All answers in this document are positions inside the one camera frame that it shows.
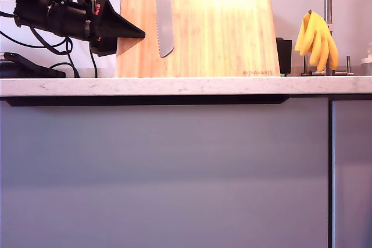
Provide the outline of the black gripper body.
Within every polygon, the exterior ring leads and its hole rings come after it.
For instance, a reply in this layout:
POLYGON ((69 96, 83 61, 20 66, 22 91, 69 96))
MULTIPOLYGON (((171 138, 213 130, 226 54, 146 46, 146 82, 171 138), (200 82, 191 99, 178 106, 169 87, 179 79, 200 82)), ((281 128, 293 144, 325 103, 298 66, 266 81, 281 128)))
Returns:
POLYGON ((96 0, 84 0, 85 10, 84 38, 92 42, 96 38, 96 0))

